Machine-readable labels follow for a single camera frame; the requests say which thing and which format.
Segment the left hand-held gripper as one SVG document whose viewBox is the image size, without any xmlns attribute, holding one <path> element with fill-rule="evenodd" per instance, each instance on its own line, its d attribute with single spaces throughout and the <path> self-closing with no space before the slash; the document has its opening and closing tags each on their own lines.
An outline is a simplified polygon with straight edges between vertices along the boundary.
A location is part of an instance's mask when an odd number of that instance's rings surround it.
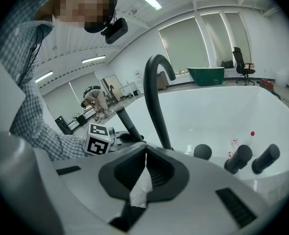
<svg viewBox="0 0 289 235">
<path fill-rule="evenodd" d="M 114 143 L 115 136 L 128 135 L 128 131 L 117 131 L 113 127 L 106 127 L 97 123 L 90 123 L 86 136 L 85 152 L 90 155 L 102 155 L 125 148 L 144 145 L 145 142 Z"/>
</svg>

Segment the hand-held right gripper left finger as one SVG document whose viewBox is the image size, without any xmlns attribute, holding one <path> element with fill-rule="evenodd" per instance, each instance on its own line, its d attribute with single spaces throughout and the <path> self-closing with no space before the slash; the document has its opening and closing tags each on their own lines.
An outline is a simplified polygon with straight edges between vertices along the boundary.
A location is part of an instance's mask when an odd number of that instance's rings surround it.
<svg viewBox="0 0 289 235">
<path fill-rule="evenodd" d="M 109 222 L 125 202 L 110 197 L 99 182 L 99 170 L 138 146 L 95 157 L 52 162 L 46 151 L 35 149 L 40 176 L 62 223 L 65 235 L 122 235 Z"/>
</svg>

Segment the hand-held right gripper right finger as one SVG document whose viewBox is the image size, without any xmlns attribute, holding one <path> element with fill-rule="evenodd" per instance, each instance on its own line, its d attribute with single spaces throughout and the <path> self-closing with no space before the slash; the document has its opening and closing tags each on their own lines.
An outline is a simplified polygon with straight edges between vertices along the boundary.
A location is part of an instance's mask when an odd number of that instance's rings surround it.
<svg viewBox="0 0 289 235">
<path fill-rule="evenodd" d="M 159 193 L 161 202 L 149 202 L 147 209 L 128 231 L 130 235 L 228 235 L 240 230 L 217 195 L 230 189 L 256 216 L 267 211 L 266 201 L 243 181 L 222 167 L 175 151 L 157 149 L 189 171 L 185 188 L 172 200 L 165 200 L 175 187 Z"/>
</svg>

